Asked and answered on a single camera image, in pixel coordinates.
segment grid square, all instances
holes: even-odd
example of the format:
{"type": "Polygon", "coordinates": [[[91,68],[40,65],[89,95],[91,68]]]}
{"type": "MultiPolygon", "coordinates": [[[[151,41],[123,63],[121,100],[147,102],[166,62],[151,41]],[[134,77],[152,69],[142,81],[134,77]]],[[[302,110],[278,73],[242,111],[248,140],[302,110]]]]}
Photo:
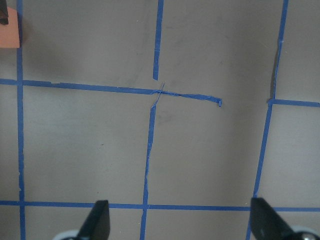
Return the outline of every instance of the grid square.
{"type": "Polygon", "coordinates": [[[158,88],[157,2],[25,0],[24,79],[158,88]]]}
{"type": "Polygon", "coordinates": [[[146,239],[245,239],[249,212],[149,210],[146,239]]]}
{"type": "Polygon", "coordinates": [[[17,87],[0,85],[1,200],[19,200],[17,87]]]}
{"type": "Polygon", "coordinates": [[[208,101],[161,96],[149,204],[248,206],[266,107],[229,99],[219,108],[208,101]]]}
{"type": "Polygon", "coordinates": [[[159,79],[174,92],[270,88],[282,1],[164,3],[159,79]]]}
{"type": "Polygon", "coordinates": [[[273,207],[319,207],[318,108],[274,105],[259,194],[273,207]]]}
{"type": "MultiPolygon", "coordinates": [[[[78,230],[91,208],[28,206],[26,214],[26,240],[51,240],[55,235],[78,230]]],[[[142,210],[110,209],[109,240],[139,239],[142,210]]]]}
{"type": "Polygon", "coordinates": [[[18,206],[0,206],[0,239],[20,240],[18,206]]]}
{"type": "Polygon", "coordinates": [[[320,212],[286,212],[281,211],[278,214],[286,221],[289,226],[303,226],[319,232],[320,212]]]}
{"type": "Polygon", "coordinates": [[[16,48],[0,48],[0,78],[17,80],[16,48]]]}
{"type": "Polygon", "coordinates": [[[320,102],[320,1],[290,0],[277,98],[320,102]]]}
{"type": "Polygon", "coordinates": [[[25,87],[25,199],[142,203],[155,97],[25,87]]]}

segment floor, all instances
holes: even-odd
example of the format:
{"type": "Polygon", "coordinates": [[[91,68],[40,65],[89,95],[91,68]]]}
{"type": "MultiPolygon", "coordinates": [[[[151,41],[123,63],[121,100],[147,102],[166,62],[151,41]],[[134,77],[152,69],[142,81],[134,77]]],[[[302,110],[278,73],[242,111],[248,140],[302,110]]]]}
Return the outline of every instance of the floor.
{"type": "Polygon", "coordinates": [[[252,196],[320,232],[318,0],[7,3],[1,240],[103,199],[110,240],[254,239],[252,196]]]}

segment gray surface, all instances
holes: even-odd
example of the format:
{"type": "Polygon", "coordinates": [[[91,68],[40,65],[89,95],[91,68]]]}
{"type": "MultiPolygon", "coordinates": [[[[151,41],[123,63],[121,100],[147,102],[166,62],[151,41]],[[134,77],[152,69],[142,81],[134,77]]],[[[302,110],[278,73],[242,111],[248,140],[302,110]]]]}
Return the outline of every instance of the gray surface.
{"type": "Polygon", "coordinates": [[[0,85],[0,195],[19,200],[17,87],[0,85]]]}
{"type": "Polygon", "coordinates": [[[0,239],[20,239],[20,220],[18,206],[0,206],[0,239]]]}
{"type": "Polygon", "coordinates": [[[166,1],[159,79],[176,92],[265,98],[256,89],[270,88],[281,8],[279,0],[166,1]]]}
{"type": "Polygon", "coordinates": [[[24,1],[27,80],[158,88],[157,1],[24,1]]]}
{"type": "Polygon", "coordinates": [[[320,1],[290,0],[277,98],[320,102],[320,1]]]}
{"type": "Polygon", "coordinates": [[[0,48],[0,78],[17,80],[17,49],[0,48]]]}
{"type": "Polygon", "coordinates": [[[245,239],[249,212],[150,210],[148,240],[245,239]]]}
{"type": "MultiPolygon", "coordinates": [[[[34,207],[26,212],[26,240],[51,240],[61,232],[78,230],[90,208],[34,207]]],[[[138,239],[141,210],[110,209],[111,232],[108,240],[138,239]]]]}
{"type": "Polygon", "coordinates": [[[274,207],[319,207],[320,111],[273,106],[259,194],[274,207]]]}
{"type": "Polygon", "coordinates": [[[142,203],[155,97],[25,87],[25,199],[142,203]]]}
{"type": "Polygon", "coordinates": [[[149,203],[247,206],[266,104],[161,96],[150,158],[149,203]]]}

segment black object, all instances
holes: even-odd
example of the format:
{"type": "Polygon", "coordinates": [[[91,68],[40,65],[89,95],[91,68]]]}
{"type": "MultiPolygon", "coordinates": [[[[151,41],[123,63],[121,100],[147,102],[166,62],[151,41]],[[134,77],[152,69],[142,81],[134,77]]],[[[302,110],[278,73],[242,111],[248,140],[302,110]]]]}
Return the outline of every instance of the black object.
{"type": "Polygon", "coordinates": [[[63,240],[108,240],[109,234],[109,203],[107,200],[100,200],[95,202],[78,235],[63,240]]]}
{"type": "Polygon", "coordinates": [[[8,25],[8,8],[7,8],[7,1],[0,0],[0,24],[8,25]]]}
{"type": "Polygon", "coordinates": [[[310,232],[294,232],[263,199],[251,199],[251,231],[256,240],[320,240],[310,232]]]}

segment orange object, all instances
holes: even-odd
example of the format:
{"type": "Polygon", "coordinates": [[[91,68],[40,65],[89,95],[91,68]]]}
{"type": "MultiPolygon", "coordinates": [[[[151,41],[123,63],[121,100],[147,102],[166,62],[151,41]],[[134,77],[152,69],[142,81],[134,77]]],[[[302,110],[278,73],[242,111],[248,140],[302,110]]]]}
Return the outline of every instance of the orange object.
{"type": "Polygon", "coordinates": [[[0,24],[0,48],[20,48],[18,13],[8,7],[8,25],[0,24]]]}

